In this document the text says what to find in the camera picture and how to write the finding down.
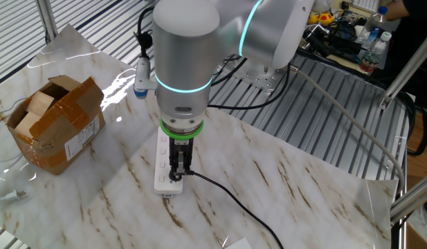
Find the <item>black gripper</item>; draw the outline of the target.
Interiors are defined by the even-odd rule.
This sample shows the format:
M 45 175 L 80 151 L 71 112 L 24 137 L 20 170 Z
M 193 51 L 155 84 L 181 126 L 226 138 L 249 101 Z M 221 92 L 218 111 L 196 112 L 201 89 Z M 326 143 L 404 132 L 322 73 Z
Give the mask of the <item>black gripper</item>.
M 170 180 L 180 181 L 190 173 L 194 139 L 175 140 L 170 138 Z

